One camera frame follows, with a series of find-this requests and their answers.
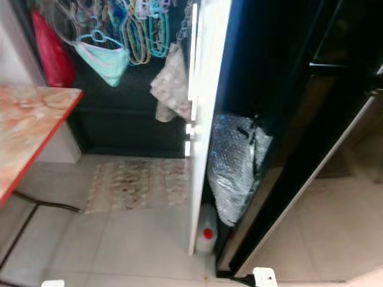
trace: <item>plastic jug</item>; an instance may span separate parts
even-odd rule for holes
[[[204,204],[201,206],[199,213],[196,252],[199,254],[212,253],[217,237],[217,216],[215,210],[211,205]]]

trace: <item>floor mat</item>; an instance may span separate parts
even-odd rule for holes
[[[86,213],[182,204],[188,190],[187,160],[128,158],[99,164]]]

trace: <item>floral cloth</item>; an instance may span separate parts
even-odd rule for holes
[[[187,78],[181,46],[171,44],[165,67],[151,82],[151,94],[158,100],[156,119],[167,123],[176,115],[190,121]]]

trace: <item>table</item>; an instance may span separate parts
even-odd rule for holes
[[[11,194],[34,204],[0,262],[0,271],[40,206],[80,212],[77,207],[23,194],[16,187],[82,97],[82,91],[73,88],[0,86],[0,207]],[[0,284],[19,286],[1,279]]]

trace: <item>mint green fabric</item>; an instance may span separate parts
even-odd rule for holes
[[[75,44],[75,49],[110,86],[118,86],[121,76],[129,66],[129,51],[123,48],[109,50],[81,41]]]

